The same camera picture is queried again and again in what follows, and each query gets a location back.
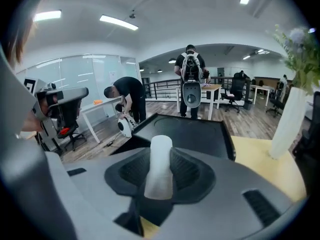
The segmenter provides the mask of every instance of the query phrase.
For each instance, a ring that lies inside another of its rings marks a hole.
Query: white ceiling
[[[274,30],[280,24],[289,30],[304,23],[289,0],[250,0],[246,6],[240,0],[45,0],[38,12],[62,10],[60,19],[40,21],[27,51],[77,42],[108,42],[126,48],[143,50],[172,39],[182,31],[186,45],[194,32],[228,30],[259,32]],[[129,18],[133,12],[135,19]],[[99,21],[101,15],[125,20],[139,27],[131,31]],[[165,48],[162,53],[175,50]]]
[[[232,63],[252,63],[253,61],[261,60],[279,60],[282,56],[278,53],[270,51],[268,54],[257,54],[250,58],[243,60],[243,58],[255,51],[260,47],[253,47],[247,45],[225,45],[213,44],[202,45],[196,47],[196,52],[201,54],[205,60],[207,67],[226,67],[229,62]],[[180,54],[185,52],[185,48],[170,51],[159,56],[148,59],[139,64],[140,68],[144,68],[147,73],[156,73],[159,69],[162,71],[172,71],[174,64],[170,64],[171,58],[177,58]]]

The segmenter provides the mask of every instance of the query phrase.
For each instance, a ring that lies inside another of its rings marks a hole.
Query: hair
[[[185,51],[187,52],[188,50],[196,50],[196,47],[192,44],[189,44],[186,48]]]
[[[106,97],[106,98],[112,98],[112,96],[110,96],[110,94],[112,93],[112,86],[109,86],[109,87],[107,87],[107,88],[105,88],[104,89],[104,92],[103,92],[103,94],[104,94],[104,96]]]
[[[9,63],[21,63],[24,46],[34,26],[34,16],[41,0],[1,0],[7,12],[1,19],[0,41]]]

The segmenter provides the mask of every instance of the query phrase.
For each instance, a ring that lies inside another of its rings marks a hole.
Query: railing
[[[220,84],[222,85],[222,88],[229,91],[232,86],[232,77],[211,77],[211,84]],[[247,91],[245,92],[245,96],[249,97],[249,90],[250,85],[246,85]],[[180,79],[171,79],[171,80],[163,80],[163,81],[156,81],[156,82],[150,82],[145,83],[145,98],[146,99],[176,99],[176,89],[181,87],[181,80]],[[210,99],[210,92],[203,92],[201,98],[204,99]],[[218,93],[216,92],[214,94],[214,98],[218,98]]]

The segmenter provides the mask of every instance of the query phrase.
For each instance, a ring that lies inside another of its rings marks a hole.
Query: black t-shirt
[[[186,52],[186,54],[194,54],[194,53],[195,52],[192,51],[192,50],[188,50]],[[205,63],[204,59],[201,57],[200,54],[198,54],[197,59],[199,60],[200,68],[202,68],[202,69],[205,68],[206,67],[206,63]],[[184,60],[185,60],[185,57],[182,54],[180,54],[178,56],[178,58],[176,58],[175,66],[179,66],[180,68],[182,68],[182,64],[184,63]]]
[[[138,102],[141,97],[144,97],[145,92],[142,83],[133,77],[125,76],[113,84],[124,97],[130,94],[132,102]]]

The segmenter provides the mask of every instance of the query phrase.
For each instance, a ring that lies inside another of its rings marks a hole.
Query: white backpack
[[[184,57],[181,69],[181,76],[184,82],[190,82],[190,80],[199,82],[202,76],[202,70],[198,59],[199,53],[186,52],[181,54]]]

